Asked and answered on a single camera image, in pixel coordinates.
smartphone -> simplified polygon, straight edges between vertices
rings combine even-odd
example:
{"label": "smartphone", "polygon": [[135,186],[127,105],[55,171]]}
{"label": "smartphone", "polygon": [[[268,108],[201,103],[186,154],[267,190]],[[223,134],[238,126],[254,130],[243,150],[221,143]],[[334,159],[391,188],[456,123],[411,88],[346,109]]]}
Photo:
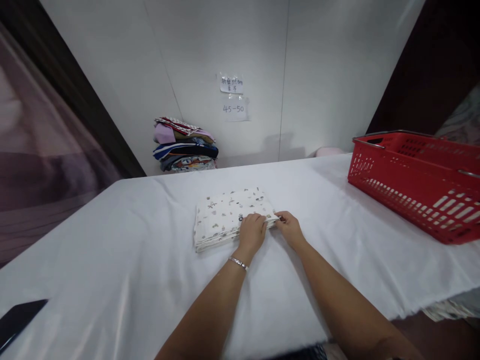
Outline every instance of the smartphone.
{"label": "smartphone", "polygon": [[0,356],[47,302],[43,299],[15,305],[0,319]]}

basket handle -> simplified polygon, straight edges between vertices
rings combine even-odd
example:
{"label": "basket handle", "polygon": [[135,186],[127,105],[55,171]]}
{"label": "basket handle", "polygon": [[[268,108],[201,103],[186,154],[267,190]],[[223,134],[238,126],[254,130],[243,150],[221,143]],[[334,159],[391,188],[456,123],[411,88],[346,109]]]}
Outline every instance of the basket handle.
{"label": "basket handle", "polygon": [[[359,138],[364,138],[364,137],[367,137],[367,136],[374,136],[374,135],[385,135],[385,134],[391,134],[391,133],[407,133],[407,134],[425,136],[425,137],[429,137],[429,138],[435,138],[434,135],[424,134],[424,133],[421,133],[421,132],[408,131],[408,130],[394,130],[394,131],[371,132],[371,133],[365,134],[363,136],[353,137],[351,140],[354,141],[354,142],[357,142],[357,143],[362,143],[362,144],[374,147],[374,148],[385,149],[385,146],[381,146],[381,145],[373,144],[373,143],[366,142],[366,141],[363,141],[363,140],[359,140]],[[479,174],[475,174],[473,172],[465,171],[465,170],[462,170],[462,169],[458,169],[457,171],[460,174],[480,179]]]}
{"label": "basket handle", "polygon": [[457,170],[460,174],[463,174],[463,175],[468,175],[468,176],[471,176],[473,178],[477,178],[477,179],[480,179],[480,175],[478,174],[474,174],[473,172],[468,172],[468,171],[465,171],[465,170]]}
{"label": "basket handle", "polygon": [[424,133],[421,133],[421,132],[415,132],[415,131],[409,131],[409,130],[393,130],[393,131],[371,132],[369,134],[365,134],[365,135],[362,135],[362,136],[353,137],[351,140],[354,141],[354,142],[357,142],[357,143],[362,143],[362,144],[365,144],[365,145],[369,145],[369,146],[374,147],[374,148],[385,149],[385,146],[381,146],[381,145],[377,145],[377,144],[372,144],[370,142],[362,141],[362,140],[359,140],[359,138],[364,138],[364,137],[373,136],[373,135],[385,135],[385,134],[391,134],[391,133],[406,133],[406,134],[412,134],[412,135],[425,136],[425,137],[429,137],[429,138],[435,138],[435,136],[433,136],[433,135],[424,134]]}

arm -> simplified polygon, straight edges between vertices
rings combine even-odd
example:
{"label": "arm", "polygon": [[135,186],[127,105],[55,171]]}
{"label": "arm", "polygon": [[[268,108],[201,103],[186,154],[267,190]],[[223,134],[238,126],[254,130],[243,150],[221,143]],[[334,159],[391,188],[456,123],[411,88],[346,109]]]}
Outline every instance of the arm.
{"label": "arm", "polygon": [[[264,242],[265,220],[259,214],[243,219],[238,249],[232,257],[250,266]],[[220,358],[246,274],[243,267],[227,260],[193,302],[155,360]]]}
{"label": "arm", "polygon": [[333,338],[349,359],[423,359],[419,351],[304,238],[288,211],[276,214],[286,242],[298,254]]}

folded cloth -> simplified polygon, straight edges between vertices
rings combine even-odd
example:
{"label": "folded cloth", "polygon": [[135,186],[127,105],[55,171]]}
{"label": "folded cloth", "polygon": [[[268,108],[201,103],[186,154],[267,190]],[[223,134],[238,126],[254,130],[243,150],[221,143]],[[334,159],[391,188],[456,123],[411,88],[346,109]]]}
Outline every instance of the folded cloth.
{"label": "folded cloth", "polygon": [[162,171],[170,171],[172,165],[181,158],[188,157],[188,155],[167,155],[160,161],[160,169]]}
{"label": "folded cloth", "polygon": [[209,156],[183,156],[171,165],[175,171],[215,169],[215,162]]}
{"label": "folded cloth", "polygon": [[205,145],[206,147],[215,147],[214,143],[206,142],[202,137],[191,137],[181,141],[184,144],[200,144]]}
{"label": "folded cloth", "polygon": [[171,127],[165,126],[159,122],[157,122],[155,125],[154,136],[156,142],[159,144],[170,144],[176,141],[174,130]]}
{"label": "folded cloth", "polygon": [[170,152],[174,149],[179,149],[179,150],[185,150],[186,147],[199,147],[201,145],[195,144],[195,143],[182,143],[182,142],[174,142],[170,144],[160,144],[156,147],[155,150],[153,150],[153,157],[157,160],[161,160],[167,155],[170,154]]}
{"label": "folded cloth", "polygon": [[155,122],[162,123],[183,135],[190,135],[196,130],[200,130],[198,126],[187,124],[186,122],[180,121],[173,117],[158,117],[155,119]]}
{"label": "folded cloth", "polygon": [[212,134],[209,133],[208,131],[205,131],[205,130],[201,129],[201,128],[198,129],[198,130],[195,130],[193,135],[205,135],[205,136],[209,137],[213,142],[215,142],[215,138],[212,136]]}
{"label": "folded cloth", "polygon": [[236,240],[243,217],[258,213],[267,217],[267,228],[279,218],[258,187],[208,196],[196,206],[193,244],[197,253]]}
{"label": "folded cloth", "polygon": [[173,130],[173,135],[175,136],[175,139],[177,139],[177,140],[200,138],[200,139],[205,140],[205,142],[207,144],[213,144],[214,143],[214,140],[213,140],[212,137],[209,137],[207,135],[197,133],[197,132],[191,133],[190,135],[183,135],[183,134],[179,133],[178,131]]}
{"label": "folded cloth", "polygon": [[219,155],[219,150],[215,146],[200,145],[194,142],[160,144],[153,150],[153,157],[159,161],[167,155],[205,155],[216,159]]}

red plastic basket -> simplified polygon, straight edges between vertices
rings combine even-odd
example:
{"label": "red plastic basket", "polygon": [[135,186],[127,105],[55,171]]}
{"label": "red plastic basket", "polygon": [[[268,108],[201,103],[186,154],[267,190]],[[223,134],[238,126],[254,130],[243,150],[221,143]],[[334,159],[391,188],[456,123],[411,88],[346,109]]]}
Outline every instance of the red plastic basket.
{"label": "red plastic basket", "polygon": [[353,142],[350,184],[444,244],[480,239],[480,147],[403,130]]}

